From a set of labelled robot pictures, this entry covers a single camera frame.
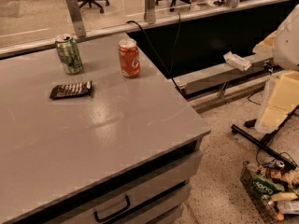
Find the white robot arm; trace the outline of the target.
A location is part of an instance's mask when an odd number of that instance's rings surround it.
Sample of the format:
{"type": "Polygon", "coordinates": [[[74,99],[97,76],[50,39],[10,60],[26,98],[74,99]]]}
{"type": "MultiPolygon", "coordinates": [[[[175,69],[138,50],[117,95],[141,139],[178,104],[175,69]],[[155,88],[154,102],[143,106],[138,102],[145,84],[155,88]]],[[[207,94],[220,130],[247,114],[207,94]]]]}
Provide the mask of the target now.
{"type": "Polygon", "coordinates": [[[299,106],[299,5],[277,28],[273,40],[273,63],[283,69],[265,84],[261,110],[254,125],[259,133],[278,129],[299,106]]]}

